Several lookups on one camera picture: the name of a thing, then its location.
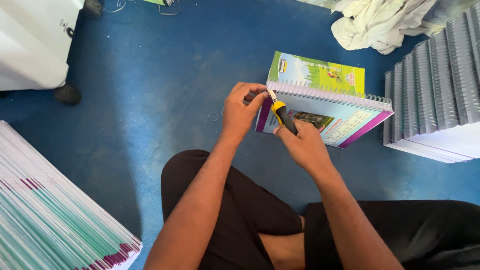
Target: person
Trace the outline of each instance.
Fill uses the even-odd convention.
[[[356,201],[318,130],[274,131],[312,177],[322,202],[304,218],[231,167],[268,97],[238,83],[211,153],[189,150],[161,175],[165,224],[144,269],[480,269],[480,207],[450,200]]]

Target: white machine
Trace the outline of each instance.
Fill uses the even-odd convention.
[[[65,85],[85,0],[0,0],[0,91]]]

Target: stack of notebooks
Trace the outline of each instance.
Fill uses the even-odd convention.
[[[480,158],[480,2],[385,74],[384,145],[446,163]]]
[[[392,101],[365,95],[365,70],[275,52],[267,87],[287,105],[291,119],[312,123],[327,145],[345,148],[393,114]],[[278,126],[265,100],[256,131]]]
[[[127,269],[142,242],[0,121],[0,269]]]

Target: stack of spiral-bound books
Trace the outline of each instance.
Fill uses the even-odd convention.
[[[142,242],[0,121],[0,269],[127,269]]]
[[[384,145],[446,163],[480,158],[480,2],[385,74]]]

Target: hand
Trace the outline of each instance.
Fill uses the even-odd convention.
[[[297,119],[293,123],[297,127],[297,136],[284,126],[273,130],[275,136],[282,139],[293,160],[314,180],[322,180],[324,175],[336,172],[318,129],[311,123]]]
[[[252,125],[253,118],[268,93],[266,86],[253,83],[237,83],[225,99],[222,136],[240,143]]]

